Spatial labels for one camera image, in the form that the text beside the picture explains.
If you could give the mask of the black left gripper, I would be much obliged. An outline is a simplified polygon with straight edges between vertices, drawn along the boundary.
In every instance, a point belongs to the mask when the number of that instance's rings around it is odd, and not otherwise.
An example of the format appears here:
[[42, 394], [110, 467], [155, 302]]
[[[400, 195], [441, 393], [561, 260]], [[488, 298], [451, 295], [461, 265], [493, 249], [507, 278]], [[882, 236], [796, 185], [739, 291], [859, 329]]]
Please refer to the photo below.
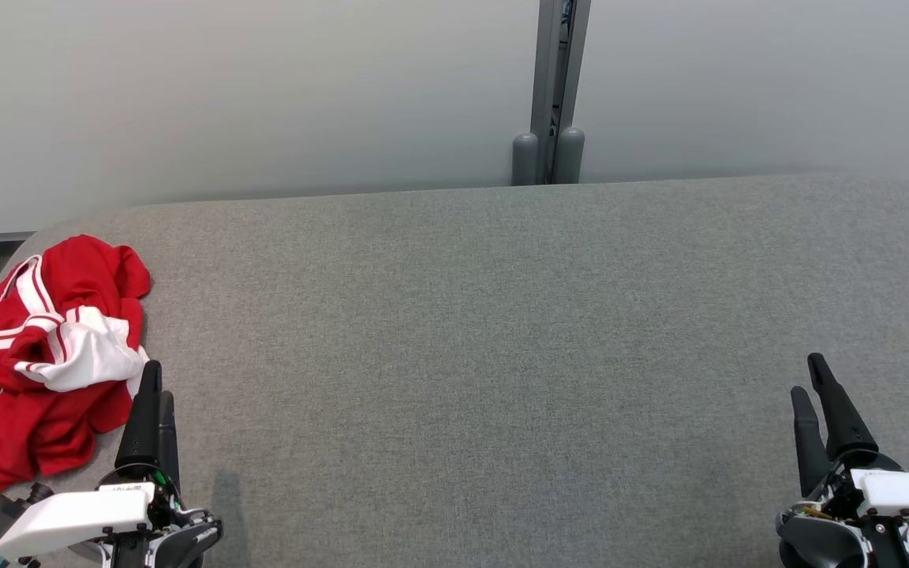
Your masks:
[[147, 506], [130, 528], [103, 529], [101, 566], [202, 567], [206, 552], [223, 538], [223, 521], [181, 498], [174, 396], [162, 391], [159, 361], [144, 364], [114, 467], [98, 490], [141, 492]]

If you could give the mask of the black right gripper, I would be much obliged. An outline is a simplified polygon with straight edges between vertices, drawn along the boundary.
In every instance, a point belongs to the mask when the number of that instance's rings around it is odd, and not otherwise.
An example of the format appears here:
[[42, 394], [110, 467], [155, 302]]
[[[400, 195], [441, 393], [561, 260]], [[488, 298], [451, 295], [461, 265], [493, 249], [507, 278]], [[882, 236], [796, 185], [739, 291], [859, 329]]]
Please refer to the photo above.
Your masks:
[[876, 439], [822, 353], [809, 353], [807, 364], [824, 414], [826, 450], [810, 396], [794, 386], [802, 499], [776, 517], [780, 561], [785, 567], [909, 567], [908, 511], [870, 506], [854, 479], [865, 469], [900, 473], [902, 467], [878, 454]]

